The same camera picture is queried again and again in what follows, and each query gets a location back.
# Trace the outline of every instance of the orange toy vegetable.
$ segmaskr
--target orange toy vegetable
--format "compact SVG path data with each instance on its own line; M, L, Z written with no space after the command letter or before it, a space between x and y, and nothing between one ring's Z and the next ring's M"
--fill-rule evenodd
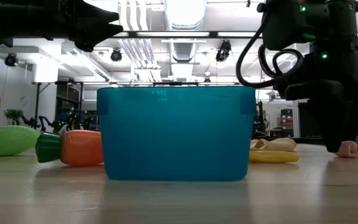
M71 166L93 166L103 162L101 134L74 130L63 136L42 133L35 146L39 162L60 159Z

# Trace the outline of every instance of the green toy football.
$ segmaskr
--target green toy football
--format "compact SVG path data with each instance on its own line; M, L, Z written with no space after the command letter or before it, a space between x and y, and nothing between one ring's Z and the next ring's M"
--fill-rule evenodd
M0 156L13 156L35 147L40 133L24 126L0 128Z

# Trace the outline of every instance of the plastic bin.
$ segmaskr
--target plastic bin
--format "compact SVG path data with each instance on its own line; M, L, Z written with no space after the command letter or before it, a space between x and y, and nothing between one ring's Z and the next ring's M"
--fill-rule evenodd
M247 173L253 88L102 88L98 115L110 179L231 181Z

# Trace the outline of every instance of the black cable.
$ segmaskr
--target black cable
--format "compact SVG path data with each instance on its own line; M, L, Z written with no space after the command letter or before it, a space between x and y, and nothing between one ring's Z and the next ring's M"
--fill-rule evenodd
M250 39L250 41L248 42L248 44L246 45L244 50L241 52L239 60L237 61L237 64L236 64L236 77L239 80L239 82L244 86L251 86L251 87L254 87L254 88L266 88L266 87L272 86L274 84L277 84L278 82L286 80L288 77L290 77L293 74L295 74L299 70L299 68L302 66L303 55L301 53L299 53L299 51L293 50L293 49L284 49L284 50L281 50L278 53L276 53L274 55L274 57L273 57L273 66L274 66L274 68L276 70L276 72L273 72L269 68L269 66L267 65L267 62L266 62L265 47L263 45L261 45L259 47L259 51L258 51L259 63L260 63L260 66L262 67L262 70L266 73L266 75L268 75L272 79L268 80L266 82L261 82L261 83L250 83L250 82L247 82L242 77L242 74L241 74L242 61L244 60L244 58L245 58L247 52L249 51L249 49L252 47L252 45L255 43L255 41L259 38L259 36L263 32L263 30L265 29L265 27L266 27L271 15L272 15L271 10L267 9L267 12L266 12L266 14L265 14L265 16L264 16L264 18L262 20L262 23L261 23L258 31ZM283 55L283 54L292 54L292 55L295 55L297 57L297 62L294 65L294 67L291 68L286 73L282 73L281 70L279 69L278 65L277 65L278 57Z

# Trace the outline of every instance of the security camera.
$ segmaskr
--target security camera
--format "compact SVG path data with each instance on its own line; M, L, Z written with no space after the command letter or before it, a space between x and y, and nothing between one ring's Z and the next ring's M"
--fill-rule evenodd
M229 40L223 40L222 45L218 49L216 54L217 62L224 62L229 57L229 52L231 51L231 44Z
M112 54L110 56L113 62L119 62L122 59L121 49L112 50Z
M16 54L8 54L8 56L5 58L5 65L9 67L16 67L18 63L18 59L16 57Z

